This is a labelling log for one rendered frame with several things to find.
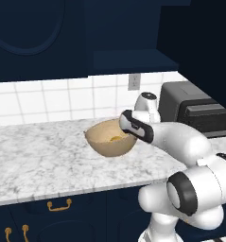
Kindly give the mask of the dark blue tall cabinet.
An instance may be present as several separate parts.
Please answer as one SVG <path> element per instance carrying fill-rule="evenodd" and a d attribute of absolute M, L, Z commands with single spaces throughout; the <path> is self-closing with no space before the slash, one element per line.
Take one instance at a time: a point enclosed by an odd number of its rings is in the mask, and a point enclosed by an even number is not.
<path fill-rule="evenodd" d="M 226 108 L 226 0 L 164 0 L 157 48 Z"/>

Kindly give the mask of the grey wall socket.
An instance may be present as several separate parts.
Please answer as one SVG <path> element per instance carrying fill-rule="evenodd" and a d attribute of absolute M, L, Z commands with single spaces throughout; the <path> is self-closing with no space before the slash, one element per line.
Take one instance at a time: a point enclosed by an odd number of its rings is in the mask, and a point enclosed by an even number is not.
<path fill-rule="evenodd" d="M 137 91 L 140 89 L 141 75 L 140 74 L 129 74 L 129 91 Z"/>

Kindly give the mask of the dark blue upper cabinet door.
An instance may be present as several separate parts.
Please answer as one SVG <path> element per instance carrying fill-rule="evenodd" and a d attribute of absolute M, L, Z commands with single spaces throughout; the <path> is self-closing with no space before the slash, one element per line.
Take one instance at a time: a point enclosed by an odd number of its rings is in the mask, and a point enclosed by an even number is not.
<path fill-rule="evenodd" d="M 0 82 L 86 76 L 83 0 L 0 0 Z"/>

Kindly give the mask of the tan round basket bowl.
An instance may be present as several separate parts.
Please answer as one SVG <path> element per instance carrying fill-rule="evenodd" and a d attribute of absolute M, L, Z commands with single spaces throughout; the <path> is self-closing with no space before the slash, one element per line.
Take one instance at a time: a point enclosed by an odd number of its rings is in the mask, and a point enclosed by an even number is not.
<path fill-rule="evenodd" d="M 134 136 L 120 129 L 118 118 L 97 123 L 85 131 L 84 135 L 91 148 L 104 157 L 124 155 L 137 141 Z M 114 136 L 121 136 L 122 139 L 111 142 Z"/>

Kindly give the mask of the dark blue drawer front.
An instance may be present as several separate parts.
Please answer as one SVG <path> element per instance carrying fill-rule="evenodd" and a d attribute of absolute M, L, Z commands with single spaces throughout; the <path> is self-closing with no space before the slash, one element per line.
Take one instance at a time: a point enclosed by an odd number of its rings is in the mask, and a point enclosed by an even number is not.
<path fill-rule="evenodd" d="M 62 202 L 71 199 L 71 208 L 61 212 L 49 212 L 46 203 L 50 200 Z M 106 205 L 106 193 L 96 192 L 80 194 L 56 199 L 42 199 L 10 205 L 9 210 L 13 219 L 20 224 L 39 223 L 42 225 L 69 219 L 87 220 L 97 216 Z"/>

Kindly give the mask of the dark blue upper cabinet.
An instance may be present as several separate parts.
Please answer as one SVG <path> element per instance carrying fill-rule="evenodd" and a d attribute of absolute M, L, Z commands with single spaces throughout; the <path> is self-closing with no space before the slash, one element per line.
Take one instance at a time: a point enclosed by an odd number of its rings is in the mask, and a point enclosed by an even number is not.
<path fill-rule="evenodd" d="M 85 0 L 90 76 L 175 71 L 157 49 L 166 0 Z"/>

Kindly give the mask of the dark grey toaster oven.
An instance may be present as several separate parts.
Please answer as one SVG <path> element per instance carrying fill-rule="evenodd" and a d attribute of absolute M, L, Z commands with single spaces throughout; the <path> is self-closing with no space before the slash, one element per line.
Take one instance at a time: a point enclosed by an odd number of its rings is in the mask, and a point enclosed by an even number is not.
<path fill-rule="evenodd" d="M 158 111 L 163 122 L 184 123 L 208 138 L 226 136 L 226 109 L 190 81 L 164 83 Z"/>

